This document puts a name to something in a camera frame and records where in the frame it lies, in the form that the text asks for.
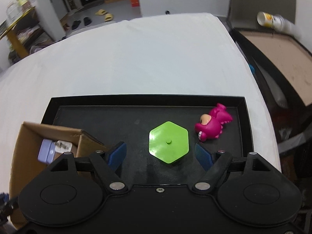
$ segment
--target wooden table leg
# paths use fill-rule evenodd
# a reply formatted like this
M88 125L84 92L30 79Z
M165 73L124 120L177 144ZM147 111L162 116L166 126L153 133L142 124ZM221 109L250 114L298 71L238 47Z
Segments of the wooden table leg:
M29 53L21 44L21 42L19 42L16 34L13 31L8 31L7 38L12 43L13 48L15 49L15 51L17 52L18 56L21 59L25 58L26 56L29 56Z

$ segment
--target white tablecloth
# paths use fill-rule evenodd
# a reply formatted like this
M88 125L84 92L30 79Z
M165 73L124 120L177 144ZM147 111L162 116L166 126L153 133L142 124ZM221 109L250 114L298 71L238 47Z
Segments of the white tablecloth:
M23 121L52 97L97 94L244 96L254 150L280 169L272 122L247 62L211 14L138 18L79 33L0 75L0 191L8 192Z

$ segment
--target black slipper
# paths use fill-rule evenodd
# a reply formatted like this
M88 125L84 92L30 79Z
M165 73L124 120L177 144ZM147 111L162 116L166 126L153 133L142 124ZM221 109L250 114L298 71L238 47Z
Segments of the black slipper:
M91 20L89 17L85 17L85 18L83 19L83 22L85 23L85 26L87 26L87 25L89 25L89 24L92 23L92 20Z
M73 22L73 25L71 26L71 29L72 29L72 30L77 29L77 27L80 25L80 23L81 23L80 20L74 21L74 22Z

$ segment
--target blue gripper pad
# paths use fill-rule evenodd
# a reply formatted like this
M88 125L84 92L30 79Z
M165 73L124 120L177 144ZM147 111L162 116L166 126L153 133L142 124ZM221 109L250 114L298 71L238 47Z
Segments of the blue gripper pad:
M127 145L120 142L108 154L107 164L113 171L116 171L126 157Z
M205 171L208 171L213 166L211 154L199 144L195 145L195 157Z

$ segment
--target slipper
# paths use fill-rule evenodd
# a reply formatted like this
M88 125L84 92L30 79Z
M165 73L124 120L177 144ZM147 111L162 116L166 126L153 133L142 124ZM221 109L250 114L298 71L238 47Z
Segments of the slipper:
M97 11L95 14L96 14L97 16L103 16L103 15L105 15L106 13L107 13L106 10L100 9L100 10Z
M89 24L92 23L92 20L91 20L89 17L85 17L85 18L83 19L83 22L85 23L85 26L87 26L87 25L89 25Z
M78 21L75 20L75 21L73 22L73 25L71 26L71 29L72 29L72 30L77 29L77 27L80 25L80 23L81 23L80 20L78 20Z
M105 15L105 22L109 22L109 21L112 21L114 19L114 15L113 14L106 14Z

